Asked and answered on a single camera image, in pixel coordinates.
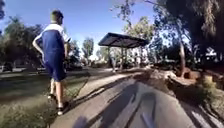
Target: short hair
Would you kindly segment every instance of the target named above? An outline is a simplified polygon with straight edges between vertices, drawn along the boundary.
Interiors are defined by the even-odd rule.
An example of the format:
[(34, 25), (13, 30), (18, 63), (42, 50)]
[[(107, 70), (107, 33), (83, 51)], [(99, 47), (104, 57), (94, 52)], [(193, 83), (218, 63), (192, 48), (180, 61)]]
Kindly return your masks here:
[(60, 18), (64, 18), (60, 10), (54, 10), (51, 12), (51, 19), (58, 21)]

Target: blue shirt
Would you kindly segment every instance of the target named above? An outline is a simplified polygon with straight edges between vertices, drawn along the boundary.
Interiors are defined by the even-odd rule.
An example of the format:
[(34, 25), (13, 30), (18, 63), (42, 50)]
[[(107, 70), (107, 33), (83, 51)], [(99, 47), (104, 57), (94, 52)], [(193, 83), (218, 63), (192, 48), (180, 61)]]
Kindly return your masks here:
[(43, 43), (44, 60), (55, 56), (64, 57), (64, 43), (69, 41), (62, 26), (58, 24), (48, 25), (44, 31), (35, 38), (35, 41)]

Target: dirt ground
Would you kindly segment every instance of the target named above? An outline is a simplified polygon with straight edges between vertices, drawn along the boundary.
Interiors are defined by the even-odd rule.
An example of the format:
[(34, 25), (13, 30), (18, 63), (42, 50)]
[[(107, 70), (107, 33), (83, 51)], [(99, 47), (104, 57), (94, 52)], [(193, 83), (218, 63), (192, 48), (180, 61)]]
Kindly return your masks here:
[[(164, 126), (170, 126), (170, 128), (174, 128), (174, 126), (177, 128), (223, 128), (224, 125), (217, 118), (213, 117), (215, 115), (208, 115), (199, 109), (199, 106), (194, 107), (190, 102), (185, 102), (185, 99), (181, 99), (182, 95), (179, 92), (186, 92), (183, 93), (185, 96), (187, 92), (192, 90), (191, 88), (179, 89), (179, 86), (183, 85), (177, 85), (175, 87), (177, 89), (172, 88), (169, 85), (169, 81), (163, 80), (162, 77), (149, 77), (152, 74), (156, 76), (153, 70), (141, 70), (140, 73), (126, 71), (121, 74), (106, 75), (103, 79), (88, 82), (80, 91), (78, 99), (74, 99), (72, 109), (64, 116), (57, 118), (51, 127), (70, 128), (74, 125), (78, 125), (78, 128), (80, 128), (80, 125), (87, 125), (92, 128), (145, 127), (145, 125), (140, 125), (142, 123), (140, 114), (149, 112), (148, 114), (152, 116), (149, 119), (154, 119), (153, 123), (156, 126), (160, 126), (160, 128)], [(173, 97), (147, 85), (153, 86), (157, 90), (166, 92)], [(148, 100), (144, 100), (142, 102), (144, 104), (140, 105), (140, 101), (144, 99), (143, 97)]]
[(200, 109), (201, 111), (205, 111), (207, 114), (224, 123), (223, 90), (215, 88), (212, 89), (212, 91), (208, 91), (212, 94), (212, 98), (210, 98), (207, 96), (204, 89), (196, 86), (197, 81), (195, 80), (178, 77), (167, 80), (152, 79), (150, 78), (150, 75), (153, 72), (154, 69), (150, 69), (142, 74), (133, 76), (133, 78), (147, 85), (153, 86), (154, 88), (177, 98), (179, 101), (183, 101), (186, 104)]

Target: concrete path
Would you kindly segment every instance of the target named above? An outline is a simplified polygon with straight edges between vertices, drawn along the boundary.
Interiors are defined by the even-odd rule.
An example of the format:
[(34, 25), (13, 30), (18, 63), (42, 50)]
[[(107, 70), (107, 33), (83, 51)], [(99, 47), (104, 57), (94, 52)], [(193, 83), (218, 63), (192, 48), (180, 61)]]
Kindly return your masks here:
[(82, 128), (83, 124), (90, 128), (224, 127), (163, 92), (126, 79), (127, 75), (93, 70), (90, 74), (89, 82), (72, 103), (73, 109), (58, 117), (51, 128)]

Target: blue shorts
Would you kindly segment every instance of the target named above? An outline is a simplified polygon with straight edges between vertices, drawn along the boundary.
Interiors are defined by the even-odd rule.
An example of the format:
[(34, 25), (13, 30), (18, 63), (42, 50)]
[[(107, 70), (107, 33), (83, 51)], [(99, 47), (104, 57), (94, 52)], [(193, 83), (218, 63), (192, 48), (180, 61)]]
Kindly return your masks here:
[(56, 82), (60, 82), (66, 78), (63, 62), (64, 59), (57, 56), (44, 60), (44, 67), (46, 68), (50, 77), (53, 78)]

